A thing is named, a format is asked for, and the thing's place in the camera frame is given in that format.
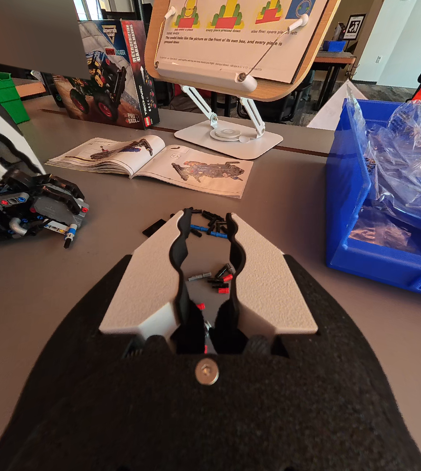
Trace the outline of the green plastic bin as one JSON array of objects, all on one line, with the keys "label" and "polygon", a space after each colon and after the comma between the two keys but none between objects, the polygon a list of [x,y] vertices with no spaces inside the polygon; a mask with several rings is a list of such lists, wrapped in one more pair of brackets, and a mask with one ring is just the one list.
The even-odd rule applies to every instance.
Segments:
[{"label": "green plastic bin", "polygon": [[30,120],[9,73],[0,72],[0,104],[16,124]]}]

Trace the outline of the open instruction booklet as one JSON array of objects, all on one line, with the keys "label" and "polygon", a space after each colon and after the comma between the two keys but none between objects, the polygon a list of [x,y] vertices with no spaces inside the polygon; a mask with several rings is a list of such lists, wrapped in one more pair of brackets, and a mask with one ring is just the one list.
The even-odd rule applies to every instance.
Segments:
[{"label": "open instruction booklet", "polygon": [[147,135],[129,142],[92,138],[47,161],[50,166],[94,173],[146,176],[218,196],[241,198],[253,162],[210,155]]}]

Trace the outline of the black white tag poster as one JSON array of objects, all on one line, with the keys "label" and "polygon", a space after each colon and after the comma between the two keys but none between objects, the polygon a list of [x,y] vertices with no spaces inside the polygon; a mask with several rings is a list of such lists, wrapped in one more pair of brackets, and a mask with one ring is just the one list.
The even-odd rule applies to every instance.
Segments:
[{"label": "black white tag poster", "polygon": [[352,41],[358,38],[365,17],[366,14],[350,15],[349,20],[346,24],[343,40]]}]

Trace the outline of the clear plastic bags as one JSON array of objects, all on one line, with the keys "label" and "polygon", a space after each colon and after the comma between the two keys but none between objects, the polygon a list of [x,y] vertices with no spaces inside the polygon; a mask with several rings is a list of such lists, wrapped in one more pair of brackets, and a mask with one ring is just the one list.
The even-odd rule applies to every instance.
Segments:
[{"label": "clear plastic bags", "polygon": [[369,126],[347,96],[371,181],[349,237],[421,255],[421,102],[400,105],[381,127]]}]

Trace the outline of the white sheet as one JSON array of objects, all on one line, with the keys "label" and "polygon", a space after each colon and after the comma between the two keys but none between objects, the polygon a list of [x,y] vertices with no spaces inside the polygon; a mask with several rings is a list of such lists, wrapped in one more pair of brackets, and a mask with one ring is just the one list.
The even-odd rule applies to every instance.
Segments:
[{"label": "white sheet", "polygon": [[358,100],[367,100],[367,97],[350,80],[347,80],[323,105],[307,127],[328,131],[336,130],[344,100],[348,98],[349,94],[352,94]]}]

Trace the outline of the lego truck model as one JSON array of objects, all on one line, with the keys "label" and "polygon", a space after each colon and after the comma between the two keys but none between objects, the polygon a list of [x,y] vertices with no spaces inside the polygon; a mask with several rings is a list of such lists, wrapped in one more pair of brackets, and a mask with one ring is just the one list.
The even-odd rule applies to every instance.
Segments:
[{"label": "lego truck model", "polygon": [[48,229],[62,235],[68,249],[88,211],[78,186],[52,174],[9,170],[0,180],[0,242]]}]

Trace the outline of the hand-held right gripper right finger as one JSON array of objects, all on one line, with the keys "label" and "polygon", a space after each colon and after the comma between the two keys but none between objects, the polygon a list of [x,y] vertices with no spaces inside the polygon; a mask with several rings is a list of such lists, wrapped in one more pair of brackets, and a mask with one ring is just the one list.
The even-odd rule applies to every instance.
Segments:
[{"label": "hand-held right gripper right finger", "polygon": [[209,333],[216,353],[240,354],[253,336],[272,346],[278,335],[315,334],[318,326],[283,252],[235,213],[226,222],[235,273]]}]

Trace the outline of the black flat lego panel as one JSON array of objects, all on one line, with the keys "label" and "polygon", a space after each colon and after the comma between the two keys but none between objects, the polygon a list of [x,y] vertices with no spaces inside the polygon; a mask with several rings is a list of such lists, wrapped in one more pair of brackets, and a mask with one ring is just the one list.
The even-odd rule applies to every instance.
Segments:
[{"label": "black flat lego panel", "polygon": [[151,237],[155,232],[157,232],[161,227],[163,227],[166,222],[167,221],[165,221],[164,219],[159,219],[158,221],[147,227],[145,230],[143,230],[142,234],[146,237]]}]

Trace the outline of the blue plastic bin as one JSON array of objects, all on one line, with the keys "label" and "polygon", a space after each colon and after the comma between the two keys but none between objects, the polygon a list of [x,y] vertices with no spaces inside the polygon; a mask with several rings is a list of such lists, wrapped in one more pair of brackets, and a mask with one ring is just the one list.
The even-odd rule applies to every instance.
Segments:
[{"label": "blue plastic bin", "polygon": [[354,111],[346,103],[326,162],[325,181],[327,266],[421,294],[421,231],[406,225],[420,254],[350,238],[371,181],[355,132]]}]

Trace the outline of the red lego pins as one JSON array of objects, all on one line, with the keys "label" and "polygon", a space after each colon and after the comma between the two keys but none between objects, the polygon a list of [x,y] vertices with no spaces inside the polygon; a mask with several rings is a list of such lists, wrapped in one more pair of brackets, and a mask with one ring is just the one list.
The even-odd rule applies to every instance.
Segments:
[{"label": "red lego pins", "polygon": [[[212,292],[219,295],[229,295],[230,293],[230,282],[233,279],[235,274],[235,268],[230,262],[225,263],[225,265],[216,272],[215,275],[212,275],[210,272],[203,273],[201,279],[204,280],[208,287],[211,288]],[[206,317],[206,304],[204,302],[198,302],[198,310],[203,315],[204,323],[204,353],[206,354],[217,354],[216,347],[213,340],[211,339],[211,329],[214,327],[214,321],[208,320]]]}]

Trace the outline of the white wooden book stand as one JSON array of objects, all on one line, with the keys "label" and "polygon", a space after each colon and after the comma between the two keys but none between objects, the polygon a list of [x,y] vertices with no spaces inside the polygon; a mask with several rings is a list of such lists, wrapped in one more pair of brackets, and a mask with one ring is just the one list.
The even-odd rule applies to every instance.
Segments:
[{"label": "white wooden book stand", "polygon": [[[192,99],[206,116],[206,121],[176,131],[175,137],[243,160],[254,160],[282,142],[282,136],[265,130],[265,123],[256,108],[255,101],[270,102],[278,100],[290,94],[302,82],[314,62],[340,1],[329,0],[329,2],[330,10],[320,23],[318,29],[320,34],[319,44],[312,56],[312,61],[297,81],[287,84],[268,79],[255,79],[245,74],[237,74],[234,80],[229,79],[229,74],[218,74],[216,77],[197,75],[198,81],[188,79],[178,79],[176,81],[172,78],[162,77],[156,68],[158,64],[156,61],[157,50],[160,46],[165,21],[173,12],[167,9],[169,0],[156,0],[152,8],[145,47],[146,69],[156,79],[180,85],[182,91]],[[211,110],[199,94],[198,90],[201,89],[239,98],[253,122],[253,128],[219,120],[217,114]]]}]

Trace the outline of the background wooden table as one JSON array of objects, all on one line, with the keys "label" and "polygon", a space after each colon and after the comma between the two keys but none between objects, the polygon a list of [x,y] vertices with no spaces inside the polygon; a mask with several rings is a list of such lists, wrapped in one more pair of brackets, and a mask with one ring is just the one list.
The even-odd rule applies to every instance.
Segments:
[{"label": "background wooden table", "polygon": [[356,57],[349,52],[318,52],[311,69],[325,71],[326,76],[313,108],[315,111],[319,111],[331,97],[340,70],[347,65],[353,65],[355,60]]}]

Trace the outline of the printed instruction sheet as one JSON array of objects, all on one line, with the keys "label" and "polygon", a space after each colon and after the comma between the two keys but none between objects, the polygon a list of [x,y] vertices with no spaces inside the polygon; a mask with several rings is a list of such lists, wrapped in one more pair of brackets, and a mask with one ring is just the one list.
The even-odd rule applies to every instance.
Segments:
[{"label": "printed instruction sheet", "polygon": [[293,83],[319,44],[329,1],[169,1],[157,71],[173,80],[237,74]]}]

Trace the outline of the lego set box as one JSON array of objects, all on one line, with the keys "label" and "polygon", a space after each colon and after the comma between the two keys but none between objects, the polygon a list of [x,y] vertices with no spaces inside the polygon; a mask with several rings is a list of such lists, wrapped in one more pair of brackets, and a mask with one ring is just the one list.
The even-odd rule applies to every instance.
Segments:
[{"label": "lego set box", "polygon": [[146,129],[160,122],[146,71],[144,24],[138,20],[80,21],[90,79],[53,75],[70,118]]}]

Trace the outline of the black device with green display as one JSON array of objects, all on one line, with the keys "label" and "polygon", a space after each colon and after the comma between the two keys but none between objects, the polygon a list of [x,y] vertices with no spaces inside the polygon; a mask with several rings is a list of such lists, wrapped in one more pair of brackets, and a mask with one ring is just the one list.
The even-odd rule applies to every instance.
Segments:
[{"label": "black device with green display", "polygon": [[52,74],[50,74],[49,80],[50,80],[49,90],[50,90],[51,95],[54,97],[56,105],[60,108],[65,108],[65,104],[62,101],[61,95],[56,87],[54,76]]}]

